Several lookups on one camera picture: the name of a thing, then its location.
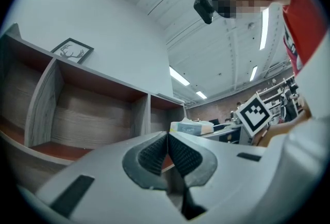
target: ceiling light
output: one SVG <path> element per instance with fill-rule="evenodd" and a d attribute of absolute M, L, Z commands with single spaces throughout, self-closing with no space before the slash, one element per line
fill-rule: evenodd
<path fill-rule="evenodd" d="M 207 99 L 207 97 L 202 92 L 196 92 L 202 99 Z"/>
<path fill-rule="evenodd" d="M 257 69 L 258 69 L 257 66 L 253 67 L 250 82 L 254 79 L 254 76 L 256 75 Z"/>
<path fill-rule="evenodd" d="M 268 32 L 268 18 L 269 18 L 269 8 L 262 12 L 262 33 L 260 50 L 264 49 L 266 46 L 267 32 Z"/>
<path fill-rule="evenodd" d="M 176 71 L 174 71 L 171 66 L 170 66 L 170 75 L 173 78 L 177 79 L 184 86 L 187 86 L 190 84 L 186 79 L 184 79 L 181 75 L 179 75 Z"/>

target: brown wall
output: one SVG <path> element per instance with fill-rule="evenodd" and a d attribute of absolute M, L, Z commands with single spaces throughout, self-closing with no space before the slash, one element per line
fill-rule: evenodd
<path fill-rule="evenodd" d="M 289 78 L 291 75 L 293 75 L 292 68 L 280 73 L 274 78 L 276 79 L 277 83 L 280 83 L 283 81 L 283 78 Z M 237 109 L 237 102 L 244 103 L 251 96 L 253 96 L 257 90 L 264 90 L 266 87 L 271 87 L 271 79 L 230 97 L 223 98 L 202 106 L 187 109 L 187 116 L 191 120 L 196 120 L 197 118 L 200 120 L 219 119 L 219 122 L 223 123 L 226 118 L 230 117 L 230 111 Z"/>

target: white wall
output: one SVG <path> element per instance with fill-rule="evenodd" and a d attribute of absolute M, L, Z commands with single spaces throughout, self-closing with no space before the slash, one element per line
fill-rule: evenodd
<path fill-rule="evenodd" d="M 2 33 L 51 51 L 67 38 L 95 50 L 83 65 L 154 93 L 173 96 L 165 40 L 157 25 L 123 0 L 15 0 Z"/>

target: red t-shirt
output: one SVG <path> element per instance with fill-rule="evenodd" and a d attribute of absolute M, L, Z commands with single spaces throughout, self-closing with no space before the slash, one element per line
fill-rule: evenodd
<path fill-rule="evenodd" d="M 283 7 L 284 44 L 297 75 L 318 48 L 326 30 L 326 15 L 317 0 L 291 0 Z"/>

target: antler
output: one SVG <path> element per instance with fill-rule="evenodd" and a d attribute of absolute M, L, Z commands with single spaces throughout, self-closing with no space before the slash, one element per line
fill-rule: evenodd
<path fill-rule="evenodd" d="M 69 46 L 72 46 L 72 45 L 71 44 L 66 44 L 62 48 L 60 48 L 60 50 L 62 51 L 60 53 L 61 57 L 64 57 L 66 59 L 69 59 L 69 58 L 82 58 L 83 55 L 85 54 L 83 50 L 80 50 L 80 53 L 77 56 L 74 56 L 73 52 L 72 52 L 71 55 L 67 55 L 67 52 L 65 50 L 68 49 Z"/>

